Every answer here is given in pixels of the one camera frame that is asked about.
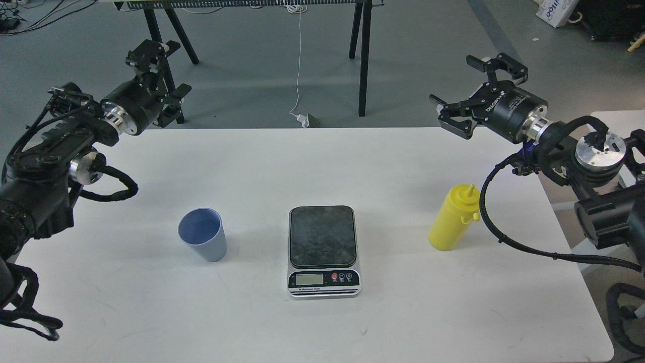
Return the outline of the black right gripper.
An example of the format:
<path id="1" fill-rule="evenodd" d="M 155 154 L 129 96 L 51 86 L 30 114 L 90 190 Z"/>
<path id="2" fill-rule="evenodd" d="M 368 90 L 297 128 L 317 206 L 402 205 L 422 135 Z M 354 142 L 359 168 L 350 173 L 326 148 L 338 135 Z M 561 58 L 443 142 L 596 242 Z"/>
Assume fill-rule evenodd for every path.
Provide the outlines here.
<path id="1" fill-rule="evenodd" d="M 469 140 L 476 127 L 483 124 L 511 143 L 522 142 L 529 114 L 540 108 L 546 110 L 548 106 L 548 102 L 541 97 L 516 87 L 528 80 L 528 67 L 506 53 L 499 53 L 487 60 L 467 55 L 466 64 L 486 73 L 488 85 L 483 84 L 472 97 L 456 103 L 447 103 L 430 94 L 429 99 L 437 103 L 440 126 Z M 498 70 L 507 72 L 512 80 L 518 82 L 498 82 Z"/>

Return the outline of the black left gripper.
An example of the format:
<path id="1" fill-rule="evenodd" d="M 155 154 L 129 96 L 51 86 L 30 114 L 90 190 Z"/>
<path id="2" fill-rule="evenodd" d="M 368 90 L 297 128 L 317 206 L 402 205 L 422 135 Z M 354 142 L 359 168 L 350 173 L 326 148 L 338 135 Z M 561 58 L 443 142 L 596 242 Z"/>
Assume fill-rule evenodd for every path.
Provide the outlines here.
<path id="1" fill-rule="evenodd" d="M 167 59 L 179 49 L 177 41 L 144 40 L 129 51 L 126 65 L 134 70 L 136 77 L 101 100 L 106 119 L 117 121 L 117 127 L 132 136 L 143 133 L 149 126 L 184 124 L 183 99 L 192 87 L 181 84 L 170 94 L 167 87 L 174 85 Z"/>

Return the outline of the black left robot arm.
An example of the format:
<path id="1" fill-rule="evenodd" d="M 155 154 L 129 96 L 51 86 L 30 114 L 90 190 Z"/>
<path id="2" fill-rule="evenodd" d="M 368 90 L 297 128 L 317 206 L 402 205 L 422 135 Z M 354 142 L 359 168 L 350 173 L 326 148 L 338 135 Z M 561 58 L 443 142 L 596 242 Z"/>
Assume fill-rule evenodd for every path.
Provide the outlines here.
<path id="1" fill-rule="evenodd" d="M 50 89 L 51 98 L 35 122 L 10 149 L 2 169 L 2 325 L 29 328 L 57 341 L 62 321 L 34 309 L 39 282 L 15 257 L 30 239 L 44 239 L 74 225 L 79 198 L 98 202 L 129 199 L 138 184 L 110 167 L 94 144 L 113 146 L 122 134 L 139 135 L 151 125 L 165 127 L 182 117 L 187 84 L 176 89 L 168 57 L 180 43 L 145 40 L 126 56 L 135 76 L 101 101 L 67 83 Z"/>

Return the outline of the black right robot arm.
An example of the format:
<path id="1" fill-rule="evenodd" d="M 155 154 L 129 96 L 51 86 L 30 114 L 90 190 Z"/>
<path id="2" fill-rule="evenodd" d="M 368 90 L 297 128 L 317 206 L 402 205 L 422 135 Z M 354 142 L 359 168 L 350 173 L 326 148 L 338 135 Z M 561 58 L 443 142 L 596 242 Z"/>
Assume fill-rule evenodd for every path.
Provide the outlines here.
<path id="1" fill-rule="evenodd" d="M 469 140 L 476 126 L 484 126 L 513 144 L 518 152 L 497 164 L 483 183 L 479 197 L 484 224 L 500 243 L 519 251 L 576 263 L 618 266 L 643 274 L 643 130 L 622 138 L 599 118 L 584 115 L 570 122 L 546 117 L 548 104 L 521 88 L 529 69 L 500 53 L 479 59 L 468 55 L 466 63 L 483 72 L 487 81 L 468 99 L 446 102 L 431 94 L 437 103 L 440 126 Z M 584 235 L 595 248 L 629 246 L 632 263 L 599 255 L 560 254 L 530 248 L 507 236 L 491 221 L 486 193 L 500 170 L 511 165 L 515 175 L 543 174 L 558 186 L 572 188 L 578 201 L 574 212 Z"/>

